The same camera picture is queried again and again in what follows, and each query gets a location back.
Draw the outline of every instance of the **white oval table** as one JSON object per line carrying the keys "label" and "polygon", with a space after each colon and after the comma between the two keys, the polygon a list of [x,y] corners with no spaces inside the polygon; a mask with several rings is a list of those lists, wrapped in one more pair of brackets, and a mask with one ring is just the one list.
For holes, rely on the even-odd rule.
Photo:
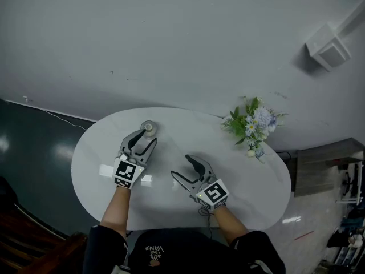
{"label": "white oval table", "polygon": [[[285,212],[290,197],[290,176],[281,158],[263,144],[264,164],[248,158],[244,144],[221,129],[216,116],[178,108],[139,108],[109,115],[92,125],[80,138],[72,158],[72,182],[81,204],[101,220],[116,185],[99,175],[99,166],[113,166],[122,140],[140,129],[142,122],[157,123],[157,146],[149,161],[150,187],[136,181],[131,193],[127,230],[206,227],[199,205],[171,177],[171,170],[195,174],[185,154],[208,161],[230,192],[227,206],[250,229],[263,230]],[[143,149],[141,138],[135,146]]]}

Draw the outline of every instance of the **white floor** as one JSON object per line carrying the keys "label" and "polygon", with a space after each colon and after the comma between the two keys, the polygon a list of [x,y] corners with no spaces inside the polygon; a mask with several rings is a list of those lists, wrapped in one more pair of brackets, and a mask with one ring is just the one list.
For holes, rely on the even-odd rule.
{"label": "white floor", "polygon": [[[353,169],[354,165],[350,165],[350,176]],[[283,217],[265,230],[284,261],[287,273],[311,274],[322,259],[333,261],[338,252],[338,248],[328,249],[326,244],[340,225],[347,206],[336,204],[343,190],[340,185],[344,172],[334,167],[333,174],[334,190],[298,198],[292,193]]]}

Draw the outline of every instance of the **floor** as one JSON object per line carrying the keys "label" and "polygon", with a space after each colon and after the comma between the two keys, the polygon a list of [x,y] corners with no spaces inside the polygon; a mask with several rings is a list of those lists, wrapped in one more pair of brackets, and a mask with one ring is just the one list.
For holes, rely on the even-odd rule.
{"label": "floor", "polygon": [[[92,125],[63,118],[85,128]],[[44,111],[0,101],[0,175],[17,193],[21,205],[68,235],[87,233],[98,223],[78,201],[71,181],[72,153],[83,132]],[[321,259],[333,261],[337,254],[338,249],[327,249],[326,243],[347,209],[335,202],[341,194],[344,173],[334,168],[333,174],[334,190],[298,198],[291,193],[283,217],[265,231],[285,262],[287,273],[311,274]],[[209,234],[207,228],[199,230]],[[139,235],[130,235],[130,248]],[[217,229],[213,238],[224,243]]]}

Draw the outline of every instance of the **sleeve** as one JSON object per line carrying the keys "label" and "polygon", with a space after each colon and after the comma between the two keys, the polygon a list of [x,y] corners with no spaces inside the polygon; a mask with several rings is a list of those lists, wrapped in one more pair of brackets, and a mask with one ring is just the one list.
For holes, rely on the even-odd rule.
{"label": "sleeve", "polygon": [[253,231],[238,237],[233,240],[230,248],[242,253],[247,262],[259,265],[266,273],[286,273],[283,261],[264,232]]}
{"label": "sleeve", "polygon": [[123,265],[128,254],[127,242],[116,231],[96,226],[88,236],[83,274],[112,273],[115,265]]}

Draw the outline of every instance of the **wall-mounted device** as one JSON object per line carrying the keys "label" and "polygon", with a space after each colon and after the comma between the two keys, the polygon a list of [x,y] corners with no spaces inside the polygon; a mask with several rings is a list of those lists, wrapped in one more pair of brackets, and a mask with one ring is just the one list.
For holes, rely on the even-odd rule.
{"label": "wall-mounted device", "polygon": [[328,24],[322,26],[306,45],[310,56],[328,72],[351,58],[345,45]]}

